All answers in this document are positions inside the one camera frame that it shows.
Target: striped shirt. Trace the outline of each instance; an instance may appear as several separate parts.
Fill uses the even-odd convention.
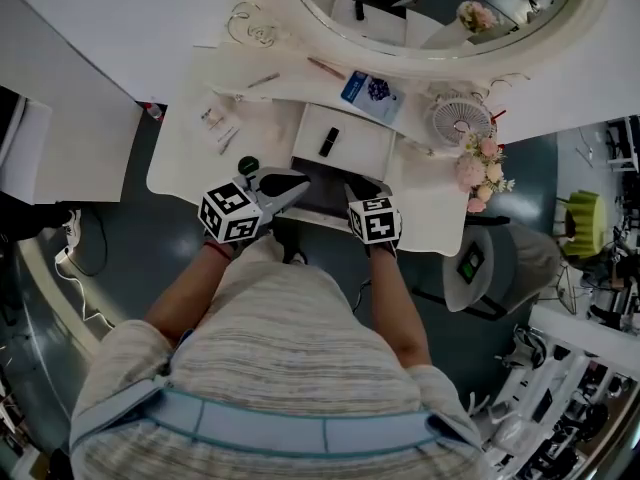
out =
[[[232,263],[211,308],[171,361],[176,389],[290,415],[367,416],[438,411],[475,429],[453,384],[432,366],[403,369],[387,343],[354,318],[337,284],[308,266]],[[153,377],[172,349],[142,321],[103,340],[74,418]],[[79,479],[484,479],[480,452],[430,445],[358,459],[269,457],[193,441],[141,421],[83,441]]]

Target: mirror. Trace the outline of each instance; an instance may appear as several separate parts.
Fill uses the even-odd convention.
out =
[[[475,55],[545,26],[568,0],[302,0],[323,24],[369,49]]]

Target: small bottle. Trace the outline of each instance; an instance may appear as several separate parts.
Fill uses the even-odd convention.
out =
[[[162,122],[164,119],[162,109],[155,103],[145,103],[144,108],[147,110],[147,114],[153,117],[156,121]]]

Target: blue strap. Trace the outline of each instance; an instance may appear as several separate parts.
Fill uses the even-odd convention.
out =
[[[134,384],[79,415],[72,424],[71,451],[83,439],[131,421],[122,417],[134,409],[136,418],[198,441],[280,457],[375,456],[434,441],[480,449],[468,428],[430,411],[374,417],[289,416],[203,399],[163,383],[156,378]]]

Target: small fan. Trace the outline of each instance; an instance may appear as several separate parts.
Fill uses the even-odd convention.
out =
[[[457,148],[468,133],[479,137],[492,133],[491,112],[473,96],[457,92],[441,95],[430,114],[427,122],[448,147]]]

